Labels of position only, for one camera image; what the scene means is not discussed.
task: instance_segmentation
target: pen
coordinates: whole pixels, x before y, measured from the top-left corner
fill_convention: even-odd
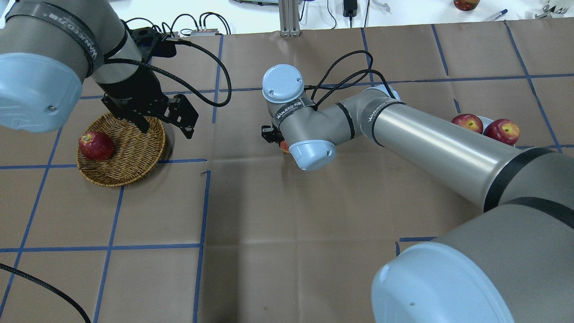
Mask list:
[[[498,19],[502,18],[507,12],[508,12],[508,9],[502,10],[502,11],[497,12],[497,13],[495,13],[494,15],[492,15],[492,16],[486,18],[486,19],[483,20],[483,21],[495,21],[495,20],[498,20]]]

